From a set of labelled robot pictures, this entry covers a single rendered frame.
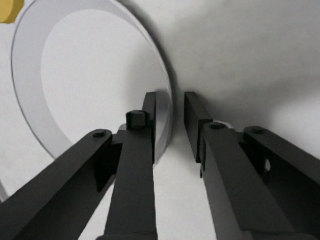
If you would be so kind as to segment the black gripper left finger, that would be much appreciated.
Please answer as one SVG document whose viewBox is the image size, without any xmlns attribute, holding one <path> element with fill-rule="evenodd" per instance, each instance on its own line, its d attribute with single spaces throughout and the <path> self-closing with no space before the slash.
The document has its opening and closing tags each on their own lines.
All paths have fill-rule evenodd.
<svg viewBox="0 0 320 240">
<path fill-rule="evenodd" d="M 0 240 L 78 240 L 114 180 L 104 232 L 95 240 L 158 240 L 156 92 L 146 92 L 142 109 L 125 116 L 117 133 L 88 132 L 2 202 Z"/>
</svg>

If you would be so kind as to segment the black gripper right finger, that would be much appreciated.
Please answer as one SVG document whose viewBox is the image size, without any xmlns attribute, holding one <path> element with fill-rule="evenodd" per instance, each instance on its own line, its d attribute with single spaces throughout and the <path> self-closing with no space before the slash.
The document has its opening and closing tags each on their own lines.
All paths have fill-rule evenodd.
<svg viewBox="0 0 320 240">
<path fill-rule="evenodd" d="M 213 120 L 195 92 L 184 125 L 216 240 L 320 240 L 320 159 L 266 128 Z"/>
</svg>

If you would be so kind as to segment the white round plate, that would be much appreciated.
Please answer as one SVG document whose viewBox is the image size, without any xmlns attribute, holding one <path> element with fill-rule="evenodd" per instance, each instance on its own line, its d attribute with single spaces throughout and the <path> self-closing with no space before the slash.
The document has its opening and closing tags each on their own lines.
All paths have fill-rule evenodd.
<svg viewBox="0 0 320 240">
<path fill-rule="evenodd" d="M 153 169 L 164 155 L 169 77 L 148 32 L 118 1 L 29 0 L 11 31 L 8 71 L 19 113 L 52 160 L 90 131 L 117 133 L 146 92 L 156 92 Z"/>
</svg>

